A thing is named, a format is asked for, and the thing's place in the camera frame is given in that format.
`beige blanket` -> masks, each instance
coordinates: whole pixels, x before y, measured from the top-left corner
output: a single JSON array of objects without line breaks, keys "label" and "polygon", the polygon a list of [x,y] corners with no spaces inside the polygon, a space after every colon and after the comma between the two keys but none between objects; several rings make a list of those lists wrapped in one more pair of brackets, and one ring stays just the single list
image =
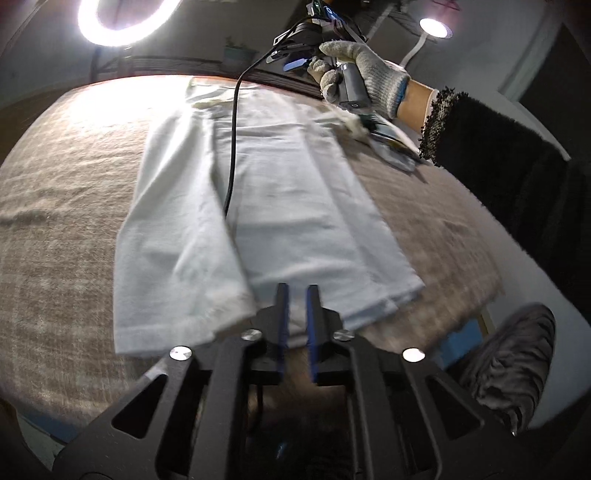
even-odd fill
[{"label": "beige blanket", "polygon": [[[69,92],[0,168],[0,395],[17,406],[84,425],[151,365],[113,352],[115,235],[150,121],[186,82],[133,77]],[[449,175],[421,166],[409,176],[346,135],[341,142],[426,284],[417,300],[363,333],[391,351],[428,348],[498,291],[492,258]],[[275,404],[313,394],[298,369],[303,354],[290,359]]]}]

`gloved hand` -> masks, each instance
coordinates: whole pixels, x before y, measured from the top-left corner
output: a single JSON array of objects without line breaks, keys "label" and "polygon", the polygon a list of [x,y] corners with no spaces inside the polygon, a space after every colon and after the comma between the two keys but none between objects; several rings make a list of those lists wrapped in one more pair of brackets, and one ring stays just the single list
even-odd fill
[{"label": "gloved hand", "polygon": [[[366,44],[336,40],[325,42],[320,51],[340,61],[355,62],[365,82],[374,108],[390,118],[396,118],[398,105],[404,99],[410,75],[395,63],[386,63]],[[337,84],[340,74],[324,60],[315,57],[308,73],[320,84],[322,95],[330,103],[337,103]]]}]

